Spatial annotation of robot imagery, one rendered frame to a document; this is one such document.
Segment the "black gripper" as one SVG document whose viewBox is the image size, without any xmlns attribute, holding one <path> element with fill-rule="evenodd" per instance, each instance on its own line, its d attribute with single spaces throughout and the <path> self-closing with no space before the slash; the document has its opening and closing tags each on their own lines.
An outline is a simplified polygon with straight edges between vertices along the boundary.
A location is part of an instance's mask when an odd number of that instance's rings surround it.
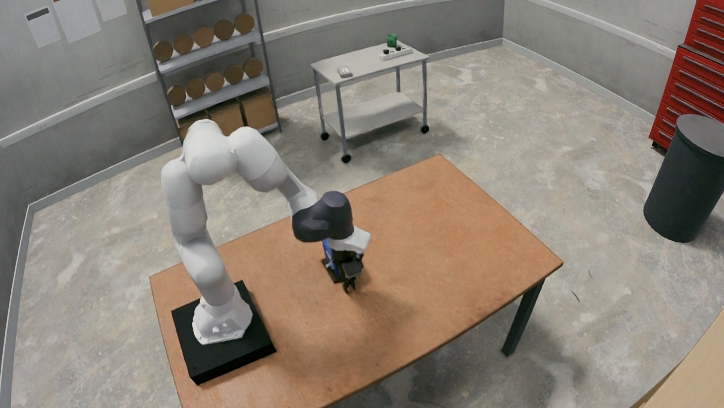
<svg viewBox="0 0 724 408">
<path fill-rule="evenodd" d="M 331 248 L 330 248 L 330 249 L 331 249 Z M 354 254 L 354 253 L 355 253 L 355 254 Z M 347 282 L 346 282 L 346 279 L 345 279 L 345 272 L 344 272 L 344 270 L 343 270 L 343 268 L 342 268 L 343 261 L 349 260 L 350 258 L 352 258 L 352 259 L 355 258 L 356 261 L 360 261 L 360 260 L 362 261 L 362 258 L 363 258 L 363 256 L 364 256 L 364 254 L 363 254 L 362 252 L 357 252 L 357 251 L 346 251 L 346 250 L 344 250 L 344 251 L 335 251 L 335 250 L 333 250 L 333 249 L 331 249 L 331 254 L 332 254 L 331 262 L 330 262 L 330 263 L 325 263 L 325 266 L 326 266 L 327 269 L 333 274 L 333 276 L 334 276 L 335 280 L 337 281 L 337 283 L 340 283 L 340 284 L 343 285 L 344 291 L 346 290 L 345 293 L 348 294 Z M 354 256 L 353 256 L 353 254 L 354 254 Z M 355 256 L 356 256 L 357 258 L 356 258 Z M 338 260 L 338 259 L 339 259 L 339 260 Z M 337 274 L 336 274 L 336 272 L 335 272 L 335 270 L 334 270 L 334 264 L 337 265 L 338 268 L 339 268 L 339 277 L 337 276 Z M 341 270 L 341 269 L 342 269 L 342 270 Z M 342 277 L 341 277 L 341 276 L 342 276 Z M 357 276 L 357 275 L 356 275 L 356 276 Z M 351 282 L 351 287 L 352 287 L 352 289 L 353 289 L 354 291 L 356 290 L 355 281 L 354 281 L 354 280 L 356 279 L 356 276 L 354 276 L 354 277 L 352 277 L 352 278 L 349 278 L 349 279 L 350 279 L 350 282 Z"/>
</svg>

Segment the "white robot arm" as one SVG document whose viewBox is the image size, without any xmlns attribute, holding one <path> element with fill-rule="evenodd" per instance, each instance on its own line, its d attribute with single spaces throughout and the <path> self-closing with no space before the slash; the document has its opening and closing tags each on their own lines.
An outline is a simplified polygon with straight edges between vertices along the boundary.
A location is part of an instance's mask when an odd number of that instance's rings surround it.
<svg viewBox="0 0 724 408">
<path fill-rule="evenodd" d="M 161 171 L 175 248 L 203 296 L 193 319 L 194 334 L 202 345 L 242 338 L 253 315 L 233 285 L 207 230 L 202 185 L 213 185 L 235 169 L 255 191 L 277 188 L 287 199 L 294 236 L 302 243 L 327 239 L 334 250 L 364 252 L 371 237 L 353 225 L 346 195 L 328 191 L 320 199 L 285 169 L 278 153 L 255 129 L 239 128 L 230 137 L 219 130 L 214 121 L 196 121 L 187 132 L 182 155 Z"/>
</svg>

